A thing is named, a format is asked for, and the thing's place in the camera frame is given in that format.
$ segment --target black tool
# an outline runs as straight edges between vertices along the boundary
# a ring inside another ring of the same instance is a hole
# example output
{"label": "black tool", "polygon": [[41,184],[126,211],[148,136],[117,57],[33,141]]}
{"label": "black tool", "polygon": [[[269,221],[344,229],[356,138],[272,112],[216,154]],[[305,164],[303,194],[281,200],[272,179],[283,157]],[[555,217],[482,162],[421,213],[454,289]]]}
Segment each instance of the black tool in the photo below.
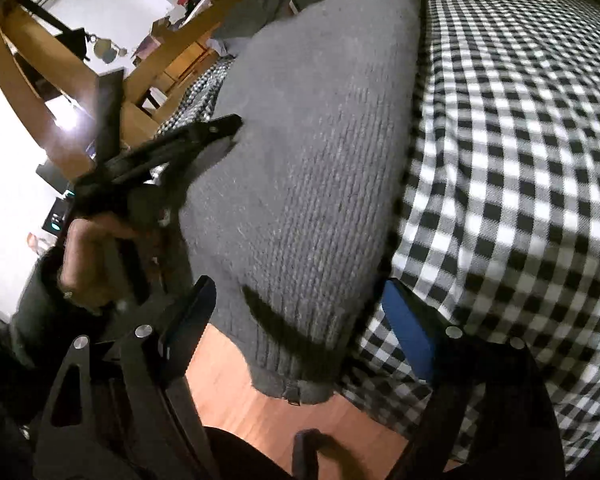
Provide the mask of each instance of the black tool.
{"label": "black tool", "polygon": [[[519,338],[484,341],[441,320],[399,280],[382,306],[413,370],[432,388],[418,429],[387,480],[561,480],[564,455],[551,400]],[[443,473],[470,397],[485,385],[465,464]]]}
{"label": "black tool", "polygon": [[128,313],[119,338],[76,338],[40,422],[35,477],[217,478],[184,380],[215,302],[202,277],[179,300],[151,298]]}
{"label": "black tool", "polygon": [[[123,102],[122,69],[98,78],[94,136],[96,167],[74,184],[72,207],[66,216],[58,243],[66,240],[69,225],[77,216],[111,211],[128,219],[128,195],[150,180],[150,170],[180,157],[194,159],[215,140],[234,135],[242,120],[229,115],[208,123],[192,123],[149,140],[134,150],[121,152],[120,110]],[[122,267],[136,304],[150,294],[138,250],[129,240],[116,241]]]}

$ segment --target metal bolt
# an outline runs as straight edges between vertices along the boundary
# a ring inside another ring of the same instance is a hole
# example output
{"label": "metal bolt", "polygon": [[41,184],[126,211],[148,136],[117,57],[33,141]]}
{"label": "metal bolt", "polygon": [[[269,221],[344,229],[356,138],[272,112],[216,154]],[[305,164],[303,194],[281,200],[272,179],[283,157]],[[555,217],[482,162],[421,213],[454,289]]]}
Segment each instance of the metal bolt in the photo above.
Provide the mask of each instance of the metal bolt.
{"label": "metal bolt", "polygon": [[460,339],[462,337],[462,329],[457,326],[448,326],[446,327],[445,334],[447,337],[451,339]]}
{"label": "metal bolt", "polygon": [[150,336],[151,332],[153,331],[154,327],[151,325],[140,325],[138,328],[136,328],[136,337],[139,337],[140,339],[145,338]]}
{"label": "metal bolt", "polygon": [[525,342],[519,337],[512,337],[509,339],[509,344],[516,350],[522,350],[525,347]]}
{"label": "metal bolt", "polygon": [[76,350],[81,350],[88,344],[89,344],[89,338],[85,335],[81,335],[80,337],[77,337],[74,339],[74,348]]}

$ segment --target light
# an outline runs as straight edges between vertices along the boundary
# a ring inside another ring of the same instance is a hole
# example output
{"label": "light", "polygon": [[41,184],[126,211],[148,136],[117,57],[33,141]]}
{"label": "light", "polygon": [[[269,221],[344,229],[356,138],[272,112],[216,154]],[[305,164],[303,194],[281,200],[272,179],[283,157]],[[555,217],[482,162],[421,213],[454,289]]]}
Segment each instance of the light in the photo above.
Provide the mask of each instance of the light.
{"label": "light", "polygon": [[78,114],[75,105],[63,95],[46,102],[47,108],[56,118],[56,125],[66,132],[70,132],[78,125]]}
{"label": "light", "polygon": [[36,155],[39,156],[38,164],[40,166],[44,166],[46,163],[46,160],[48,159],[48,157],[46,156],[46,151],[43,148],[40,148],[39,146],[36,146],[35,150],[36,150]]}

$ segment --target gray knit sweater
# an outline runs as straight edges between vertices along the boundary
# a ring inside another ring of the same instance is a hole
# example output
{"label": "gray knit sweater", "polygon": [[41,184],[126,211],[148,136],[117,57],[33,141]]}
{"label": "gray knit sweater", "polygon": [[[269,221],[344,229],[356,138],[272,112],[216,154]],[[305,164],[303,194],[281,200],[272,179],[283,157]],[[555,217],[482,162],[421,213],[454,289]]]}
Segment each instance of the gray knit sweater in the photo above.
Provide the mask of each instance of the gray knit sweater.
{"label": "gray knit sweater", "polygon": [[212,322],[267,395],[326,400],[372,299],[405,160],[419,2],[319,2],[258,32],[222,86],[215,116],[244,126],[189,187],[180,227],[192,274],[216,282]]}

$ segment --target bed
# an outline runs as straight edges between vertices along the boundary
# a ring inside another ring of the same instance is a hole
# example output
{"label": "bed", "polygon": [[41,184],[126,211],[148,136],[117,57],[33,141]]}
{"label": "bed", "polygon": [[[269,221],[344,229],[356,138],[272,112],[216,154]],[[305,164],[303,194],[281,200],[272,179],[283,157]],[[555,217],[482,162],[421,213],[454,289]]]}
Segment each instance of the bed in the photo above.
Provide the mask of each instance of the bed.
{"label": "bed", "polygon": [[[600,6],[423,0],[422,12],[390,272],[468,332],[525,341],[573,470],[600,437]],[[211,117],[232,62],[210,69],[161,131]],[[430,389],[379,303],[358,320],[338,389],[407,438],[417,427]]]}

